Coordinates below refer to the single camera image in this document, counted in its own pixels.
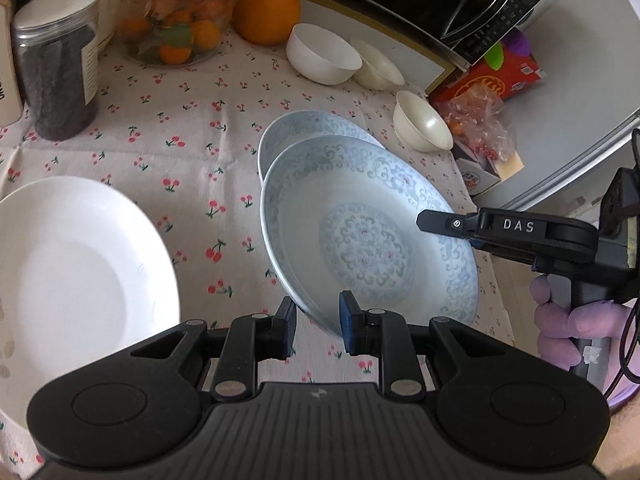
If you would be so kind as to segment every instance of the microwave handle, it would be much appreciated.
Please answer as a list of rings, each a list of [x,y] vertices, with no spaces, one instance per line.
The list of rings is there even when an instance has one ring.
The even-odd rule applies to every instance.
[[[498,12],[500,12],[500,9],[504,6],[504,4],[507,1],[508,0],[494,0],[489,7],[487,7],[480,14],[478,14],[476,17],[471,19],[470,22],[465,23],[461,27],[458,27],[454,30],[451,30],[451,27],[455,22],[458,13],[460,12],[460,10],[462,10],[462,7],[468,2],[468,0],[460,1],[458,6],[456,7],[456,10],[453,12],[451,17],[447,20],[447,23],[442,30],[442,35],[440,39],[445,44],[451,44],[459,40],[462,40],[464,37],[478,30],[478,28],[482,27],[492,17],[494,17]]]

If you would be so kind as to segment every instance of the clear plastic jar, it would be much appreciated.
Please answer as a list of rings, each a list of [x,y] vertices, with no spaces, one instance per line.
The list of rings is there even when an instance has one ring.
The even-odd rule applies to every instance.
[[[116,34],[126,54],[151,66],[187,66],[213,56],[233,0],[121,0]]]
[[[44,139],[66,140],[98,113],[98,0],[31,0],[14,17],[24,97]]]

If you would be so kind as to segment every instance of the table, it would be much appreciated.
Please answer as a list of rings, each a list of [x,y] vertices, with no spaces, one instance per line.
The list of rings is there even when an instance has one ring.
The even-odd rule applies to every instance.
[[[260,230],[257,148],[268,124],[288,110],[316,108],[350,119],[428,178],[456,212],[475,210],[450,153],[421,154],[398,141],[394,92],[367,91],[352,80],[337,87],[308,81],[293,70],[282,46],[253,46],[230,32],[218,56],[174,70],[141,67],[109,47],[100,58],[98,94],[97,119],[74,139],[39,139],[28,111],[0,131],[0,171],[22,145],[5,192],[49,176],[78,175],[126,194],[168,248],[183,319],[225,327],[238,316],[272,314],[279,306],[284,290]],[[491,261],[476,252],[476,262],[474,327],[511,344]],[[377,381],[375,358],[345,354],[341,340],[300,312],[294,350],[286,362],[261,363],[258,380]],[[42,462],[27,432],[3,414],[0,457],[23,477]]]

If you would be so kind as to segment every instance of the blue floral plate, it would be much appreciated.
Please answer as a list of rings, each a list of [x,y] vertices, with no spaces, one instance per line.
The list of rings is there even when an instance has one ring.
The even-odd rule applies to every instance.
[[[311,319],[340,334],[338,295],[387,308],[408,323],[476,317],[478,271],[468,242],[423,233],[423,209],[452,209],[407,163],[364,140],[321,136],[271,165],[260,221],[271,262]]]
[[[300,140],[323,135],[340,135],[362,139],[381,146],[371,135],[357,124],[339,115],[322,110],[297,110],[278,117],[260,138],[258,146],[258,176],[264,182],[271,164],[290,145]]]

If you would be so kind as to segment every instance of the white lid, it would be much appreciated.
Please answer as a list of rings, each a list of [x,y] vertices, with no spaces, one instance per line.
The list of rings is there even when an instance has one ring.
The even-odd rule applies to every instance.
[[[24,30],[64,20],[97,0],[31,0],[14,17],[14,28]]]

